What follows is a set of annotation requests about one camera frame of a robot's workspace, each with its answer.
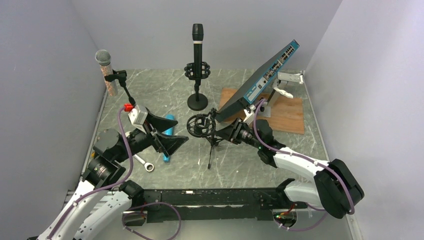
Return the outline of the black tripod shock mount stand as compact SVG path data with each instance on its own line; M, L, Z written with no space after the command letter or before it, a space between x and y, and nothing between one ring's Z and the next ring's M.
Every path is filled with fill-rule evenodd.
M212 150L217 147L220 142L226 141L222 136L216 135L216 116L218 110L212 108L208 113L198 113L191 116L186 122L188 133L195 138L204 138L210 144L209 161L207 169L211 169Z

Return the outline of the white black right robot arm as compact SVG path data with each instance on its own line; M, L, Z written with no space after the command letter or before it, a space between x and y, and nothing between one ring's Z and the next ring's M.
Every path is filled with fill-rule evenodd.
M267 120L257 120L249 127L241 119L215 131L215 135L235 145L245 143L257 149L262 162L286 169L308 180L300 183L286 180L275 194L276 203L287 208L293 202L304 202L324 209L341 219L355 212L355 205L365 196L362 187L340 159L319 160L296 152L274 138Z

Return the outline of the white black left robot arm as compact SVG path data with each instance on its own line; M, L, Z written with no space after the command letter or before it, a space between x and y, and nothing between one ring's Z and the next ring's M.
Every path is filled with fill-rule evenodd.
M93 145L88 163L71 199L36 240L92 240L124 211L145 203L145 190L128 178L134 157L153 147L169 157L187 136L163 134L178 121L158 117L143 106L126 104L117 114L119 130L106 129Z

